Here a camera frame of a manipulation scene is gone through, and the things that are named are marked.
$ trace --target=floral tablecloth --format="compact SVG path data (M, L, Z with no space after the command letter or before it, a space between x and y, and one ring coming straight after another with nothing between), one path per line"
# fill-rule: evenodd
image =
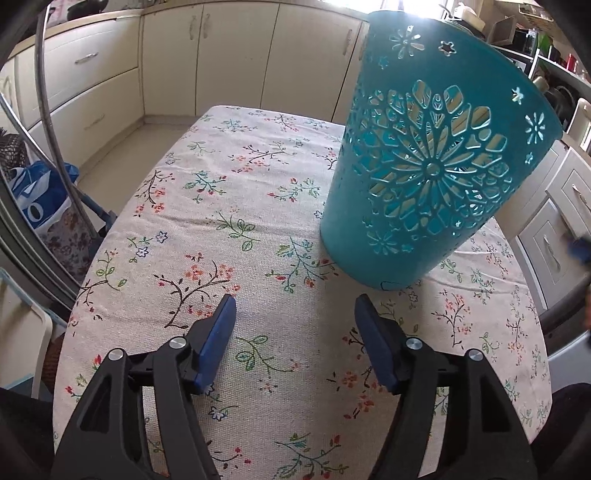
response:
M236 327L214 384L194 398L224 478L368 477L397 398L377 383L355 329L364 292L436 350L483 350L535 437L551 403L544 339L496 221L405 290L358 284L319 235L342 134L310 118L218 106L172 147L79 293L57 373L56 444L105 353L156 349L225 293L236 297ZM436 466L446 408L441 389L423 472ZM164 473L153 394L145 412Z

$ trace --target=metal screw head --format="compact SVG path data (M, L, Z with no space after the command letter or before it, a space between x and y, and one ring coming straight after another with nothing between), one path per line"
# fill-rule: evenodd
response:
M407 347L411 350L420 350L421 348L423 348L423 343L418 338L413 337L407 340Z
M480 360L482 360L484 358L484 355L482 355L482 352L480 350L472 349L468 352L468 357L470 358L470 360L474 360L475 362L479 362Z
M168 344L170 345L170 348L178 350L179 348L184 348L185 345L187 345L187 339L185 337L174 337L169 341Z
M121 348L116 348L114 350L111 350L109 352L109 355L107 355L109 357L109 360L113 360L113 361L117 361L117 360L121 360L123 358L123 350Z

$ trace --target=drawer handle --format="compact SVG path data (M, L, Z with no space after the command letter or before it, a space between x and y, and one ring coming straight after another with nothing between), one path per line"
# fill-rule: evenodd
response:
M544 245L546 246L548 253L552 256L552 260L554 260L554 262L556 263L556 270L560 271L560 262L554 256L554 251L552 250L552 246L550 245L550 242L548 242L548 238L545 235L544 235Z
M209 17L211 17L211 14L205 15L205 22L203 22L203 38L207 38L207 35L209 34Z
M353 29L350 28L347 32L347 38L345 39L345 47L343 48L343 55L347 55L347 50L349 49L349 45L351 45L351 38L353 37Z
M96 52L96 53L89 53L88 55L82 57L81 59L76 60L74 63L76 65L78 65L80 63L84 63L86 61L89 61L90 59L93 59L93 58L97 57L98 55L99 55L98 52Z
M10 82L10 77L6 77L4 79L4 85L2 87L2 94L6 99L6 103L10 105L10 107L14 107L12 104L12 83Z
M100 121L104 120L105 118L105 114L103 113L100 117L98 117L94 122L92 122L88 127L84 127L84 130L89 130L91 129L93 126L95 126L97 123L99 123Z
M195 22L197 21L197 15L193 15L191 19L191 23L189 24L189 40L195 40L195 35L193 34L193 30L195 30Z
M363 45L359 49L359 61L363 59L363 54L365 53L365 48L368 46L368 36L366 35L363 39Z
M587 210L589 211L589 213L591 213L591 207L587 203L587 200L585 199L585 197L583 197L583 194L579 191L579 189L577 188L577 186L574 183L573 183L572 187L573 187L574 192L577 194L577 197L579 197L579 200L581 202L583 202L583 205L585 205L587 207Z

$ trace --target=curved metal rod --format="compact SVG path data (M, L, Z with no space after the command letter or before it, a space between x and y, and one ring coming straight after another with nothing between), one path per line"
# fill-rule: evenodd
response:
M98 234L96 233L95 226L90 221L90 218L88 218L82 202L80 201L80 197L74 189L74 184L70 180L70 177L66 171L64 159L61 156L60 147L57 143L56 133L53 129L53 122L51 121L51 112L49 110L49 102L47 100L47 85L45 81L44 54L45 31L47 27L47 18L49 17L49 9L50 6L48 5L45 9L45 12L39 15L37 20L37 33L35 34L35 86L37 87L37 102L39 104L39 113L41 114L41 124L43 125L45 136L47 137L49 151L56 162L57 172L60 175L61 182L63 183L68 196L72 200L72 206L86 224L90 233L90 237L95 240L98 237Z

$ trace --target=blue plastic bag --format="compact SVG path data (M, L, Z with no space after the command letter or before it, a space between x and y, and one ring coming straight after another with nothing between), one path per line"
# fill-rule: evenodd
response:
M79 176L78 168L66 163L66 171L72 182ZM36 161L26 168L13 168L8 186L17 206L33 229L48 228L57 222L70 206L70 199L56 171L43 162Z

